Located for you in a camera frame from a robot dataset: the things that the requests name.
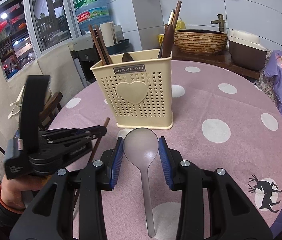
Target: metal bolt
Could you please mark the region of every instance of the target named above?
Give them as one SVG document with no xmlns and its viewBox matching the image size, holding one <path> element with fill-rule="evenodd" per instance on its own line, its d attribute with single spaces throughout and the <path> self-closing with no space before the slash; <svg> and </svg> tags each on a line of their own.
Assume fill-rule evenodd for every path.
<svg viewBox="0 0 282 240">
<path fill-rule="evenodd" d="M 187 166 L 190 165 L 190 162 L 189 162 L 189 161 L 186 161 L 186 160 L 183 160 L 183 161 L 181 161 L 180 163 L 181 163 L 181 166 L 183 166 L 183 167 L 187 167 Z"/>
<path fill-rule="evenodd" d="M 225 170 L 222 168 L 217 169 L 217 174 L 219 175 L 224 175 L 225 174 Z"/>
<path fill-rule="evenodd" d="M 97 161 L 93 162 L 93 166 L 95 166 L 95 167 L 100 167 L 100 166 L 102 166 L 102 164 L 103 164 L 103 162 L 101 160 L 97 160 Z"/>
<path fill-rule="evenodd" d="M 58 170 L 58 175 L 62 176 L 66 174 L 66 169 L 59 169 Z"/>
</svg>

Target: round table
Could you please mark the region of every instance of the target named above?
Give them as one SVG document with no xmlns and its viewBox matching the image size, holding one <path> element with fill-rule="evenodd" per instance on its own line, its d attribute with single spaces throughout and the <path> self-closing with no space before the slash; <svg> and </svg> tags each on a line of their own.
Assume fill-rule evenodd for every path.
<svg viewBox="0 0 282 240">
<path fill-rule="evenodd" d="M 273 102 L 233 72 L 190 61 L 172 61 L 172 97 L 173 127 L 155 130 L 158 138 L 164 136 L 169 148 L 178 150 L 183 159 L 201 169 L 226 169 L 271 226 L 282 208 L 282 116 Z M 94 158 L 98 159 L 103 151 L 115 147 L 118 136 L 124 137 L 130 130 L 116 126 L 97 82 L 79 92 L 50 129 L 103 125 L 106 117 L 111 121 Z M 84 168 L 88 157 L 68 169 Z M 154 239 L 174 240 L 181 192 L 172 192 L 166 185 L 159 155 L 149 168 L 149 180 L 157 233 Z M 259 209 L 265 194 L 254 189 L 260 181 L 267 181 L 273 189 L 273 206 Z M 204 197 L 208 210 L 206 192 Z M 115 189 L 103 191 L 102 201 L 108 239 L 149 239 L 140 172 L 125 157 Z M 78 216 L 73 231 L 78 238 Z"/>
</svg>

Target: beige plastic basket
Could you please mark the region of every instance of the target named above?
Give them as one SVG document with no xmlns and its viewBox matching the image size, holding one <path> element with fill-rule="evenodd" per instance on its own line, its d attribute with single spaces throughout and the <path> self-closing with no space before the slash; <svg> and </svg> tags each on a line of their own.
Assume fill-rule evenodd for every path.
<svg viewBox="0 0 282 240">
<path fill-rule="evenodd" d="M 172 57 L 157 59 L 158 54 L 159 49 L 131 52 L 134 61 L 124 63 L 119 54 L 111 56 L 111 65 L 91 67 L 118 127 L 172 127 Z"/>
</svg>

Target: wicker-textured basin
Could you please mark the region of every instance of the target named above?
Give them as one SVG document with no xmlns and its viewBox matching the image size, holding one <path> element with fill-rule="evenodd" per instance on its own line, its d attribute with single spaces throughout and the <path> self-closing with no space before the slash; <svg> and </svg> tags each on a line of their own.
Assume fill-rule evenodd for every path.
<svg viewBox="0 0 282 240">
<path fill-rule="evenodd" d="M 178 30 L 174 38 L 180 50 L 197 55 L 219 54 L 227 42 L 227 34 L 207 30 Z"/>
</svg>

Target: human hand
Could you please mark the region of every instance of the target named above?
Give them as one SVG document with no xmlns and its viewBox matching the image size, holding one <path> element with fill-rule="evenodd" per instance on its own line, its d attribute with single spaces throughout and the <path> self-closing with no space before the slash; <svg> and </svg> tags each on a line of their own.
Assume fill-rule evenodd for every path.
<svg viewBox="0 0 282 240">
<path fill-rule="evenodd" d="M 22 191 L 41 190 L 41 178 L 25 175 L 16 179 L 7 179 L 4 175 L 1 183 L 1 200 L 5 205 L 16 210 L 23 210 L 25 205 L 22 200 Z"/>
</svg>

